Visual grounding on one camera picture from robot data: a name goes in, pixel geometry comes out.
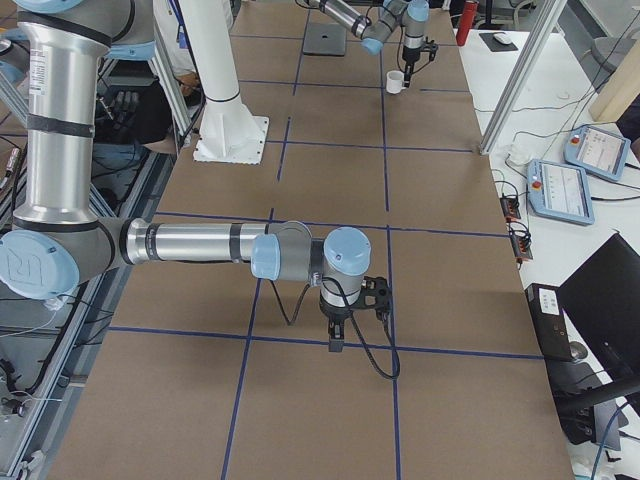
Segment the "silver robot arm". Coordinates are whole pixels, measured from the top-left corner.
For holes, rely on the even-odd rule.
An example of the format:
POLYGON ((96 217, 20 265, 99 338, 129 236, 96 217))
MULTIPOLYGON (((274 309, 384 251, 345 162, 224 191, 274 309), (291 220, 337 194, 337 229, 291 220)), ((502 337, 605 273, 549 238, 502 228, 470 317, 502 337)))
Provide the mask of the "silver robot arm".
POLYGON ((98 64, 114 47, 154 41, 152 3, 22 1, 18 23, 30 42, 26 198, 1 240, 2 281, 47 300, 125 264, 247 263, 257 278, 319 287, 329 348, 340 351, 370 263, 360 230, 316 239, 299 222, 157 224, 90 210, 98 64))
POLYGON ((413 76, 431 64, 439 46, 429 40, 426 27, 429 19, 428 1, 382 1, 372 3, 379 8, 377 20, 360 13, 346 1, 296 1, 301 8, 316 10, 334 20, 361 41, 371 55, 380 54, 394 31, 401 29, 403 67, 398 67, 400 90, 410 87, 413 76))

